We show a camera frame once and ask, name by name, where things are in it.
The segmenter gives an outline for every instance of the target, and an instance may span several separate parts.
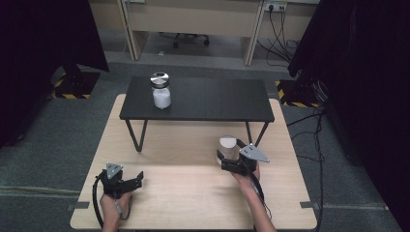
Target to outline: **chair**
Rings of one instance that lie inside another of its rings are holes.
[[[174,39],[174,48],[178,48],[178,37],[180,36],[180,34],[182,34],[182,33],[177,33],[177,35],[175,36],[175,39]],[[189,35],[189,36],[194,36],[195,38],[197,38],[198,37],[198,35],[197,34],[186,34],[186,35]],[[203,37],[205,37],[205,41],[204,41],[204,44],[205,45],[209,45],[209,37],[207,36],[207,35],[201,35],[201,36],[203,36]]]

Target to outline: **cable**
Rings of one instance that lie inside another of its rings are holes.
[[[268,205],[265,203],[265,195],[263,193],[262,187],[260,186],[259,180],[257,177],[249,170],[249,167],[246,166],[248,176],[250,178],[250,182],[252,183],[253,187],[255,188],[256,194],[262,203],[262,205],[265,207],[266,211],[269,213],[269,219],[272,220],[272,212],[269,209]],[[253,231],[257,232],[255,225],[253,226]]]
[[[274,34],[275,34],[275,38],[276,38],[275,41],[273,42],[273,45],[275,45],[275,43],[278,42],[279,45],[280,45],[280,47],[281,47],[282,50],[283,50],[283,53],[282,53],[282,54],[283,54],[283,55],[286,57],[286,59],[287,59],[286,61],[290,62],[291,58],[289,57],[289,54],[288,54],[286,48],[283,46],[283,44],[282,44],[281,41],[280,41],[280,35],[282,35],[283,40],[284,40],[284,17],[283,17],[283,11],[281,11],[280,15],[281,15],[281,18],[280,18],[280,25],[281,25],[281,26],[280,26],[279,34],[277,34],[277,31],[276,31],[276,29],[275,29],[274,22],[273,22],[273,20],[272,20],[272,11],[269,12],[269,19],[270,19],[270,21],[271,21],[272,29],[274,30]]]
[[[296,137],[299,134],[302,133],[313,133],[313,137],[314,137],[314,141],[315,141],[315,148],[318,154],[318,159],[313,159],[310,157],[305,157],[305,156],[297,156],[299,158],[303,158],[303,159],[308,159],[308,160],[313,160],[313,161],[317,161],[319,162],[319,186],[320,186],[320,203],[319,203],[319,216],[317,219],[317,226],[316,226],[316,232],[318,232],[320,230],[320,226],[322,223],[322,218],[323,218],[323,202],[324,202],[324,196],[323,196],[323,162],[325,161],[325,157],[322,154],[322,149],[320,147],[320,139],[319,139],[319,132],[322,131],[322,117],[323,115],[326,113],[325,110],[322,110],[320,113],[315,113],[313,112],[312,115],[309,115],[305,118],[299,119],[293,123],[288,124],[288,126],[292,126],[296,123],[302,122],[307,118],[310,117],[314,117],[314,116],[319,116],[318,120],[317,120],[317,126],[316,126],[316,131],[315,132],[300,132],[297,133],[294,137]]]
[[[99,225],[100,225],[101,228],[103,228],[103,218],[102,218],[102,215],[100,213],[99,204],[97,202],[97,185],[99,184],[99,181],[102,178],[102,176],[103,176],[103,173],[96,176],[96,181],[94,182],[93,191],[92,191],[94,211],[96,213],[96,217],[97,217],[97,220],[99,221]]]
[[[274,54],[276,54],[277,56],[279,56],[279,57],[282,58],[283,60],[285,60],[286,58],[282,57],[280,54],[274,52],[274,51],[271,50],[270,48],[264,46],[262,43],[260,43],[260,41],[257,41],[257,43],[258,43],[260,46],[262,46],[265,50],[268,51],[268,53],[266,54],[266,63],[267,63],[268,65],[270,65],[270,66],[280,66],[280,67],[286,67],[286,68],[287,68],[287,66],[285,66],[285,65],[274,65],[274,64],[270,64],[270,63],[268,62],[268,58],[269,58],[269,53],[271,53],[271,52],[274,53]]]
[[[293,54],[290,53],[286,49],[286,41],[284,39],[284,19],[285,18],[286,18],[286,12],[284,11],[284,9],[281,9],[281,11],[280,11],[280,30],[282,31],[283,49],[285,51],[286,56],[289,58],[289,61],[290,61],[293,58]]]
[[[275,43],[276,43],[277,41],[274,41],[274,42],[272,43],[271,40],[268,39],[268,42],[269,42],[269,44],[271,44],[270,49],[274,48],[275,51],[276,51],[276,53],[280,54],[280,57],[281,57],[283,60],[285,60],[287,63],[290,62],[290,60],[289,60],[289,58],[286,56],[286,54],[285,54],[283,51],[280,51],[277,47],[275,47]]]
[[[115,194],[115,192],[114,192],[114,199],[115,199],[114,204],[115,204],[115,207],[117,208],[118,214],[120,214],[120,219],[121,220],[128,220],[128,218],[130,217],[130,212],[131,212],[131,207],[132,207],[132,196],[130,197],[129,210],[128,210],[127,215],[125,217],[123,215],[123,209],[121,208],[120,202],[118,201],[118,197]]]
[[[292,125],[297,124],[297,123],[299,123],[299,122],[302,122],[302,121],[304,121],[305,119],[308,119],[308,118],[311,118],[311,117],[314,117],[314,116],[318,116],[318,115],[323,115],[323,114],[325,114],[325,113],[326,113],[326,111],[323,110],[323,111],[320,112],[320,113],[309,115],[309,116],[307,116],[307,117],[305,117],[305,118],[302,118],[302,119],[296,120],[295,122],[292,122],[292,123],[290,123],[290,124],[287,124],[286,126],[289,127],[289,126],[292,126]]]

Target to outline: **person's arm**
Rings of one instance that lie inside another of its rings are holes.
[[[118,202],[123,210],[123,215],[126,215],[129,210],[129,202],[132,197],[132,192],[124,193],[118,199]],[[115,199],[108,195],[103,195],[100,204],[102,206],[103,227],[102,232],[116,232],[120,224],[120,214],[115,207]]]
[[[253,172],[253,174],[259,180],[259,164],[256,166],[256,170]],[[268,217],[268,214],[266,213],[265,206],[262,204],[262,202],[259,199],[259,196],[256,194],[250,177],[242,176],[241,174],[237,173],[232,173],[232,176],[238,181],[238,185],[242,192],[242,195],[248,202],[256,230],[258,232],[276,232],[277,229],[272,224],[271,219]]]

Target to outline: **wall outlet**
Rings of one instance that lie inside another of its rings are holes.
[[[274,6],[273,12],[285,12],[287,7],[287,2],[278,1],[267,1],[265,4],[265,11],[269,11],[270,6]]]

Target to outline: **yellow black warning tape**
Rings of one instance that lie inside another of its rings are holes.
[[[54,89],[59,87],[61,83],[63,82],[64,78],[60,78],[55,84],[54,84]],[[55,91],[51,94],[51,96],[54,99],[89,99],[90,95],[74,95],[70,93],[65,93],[65,94],[58,94]]]
[[[288,106],[298,106],[298,107],[311,107],[317,108],[319,104],[317,102],[307,102],[307,101],[289,101],[287,99],[286,93],[283,91],[282,85],[279,80],[275,81],[277,88],[278,88],[278,95],[280,99],[280,103],[283,105]]]

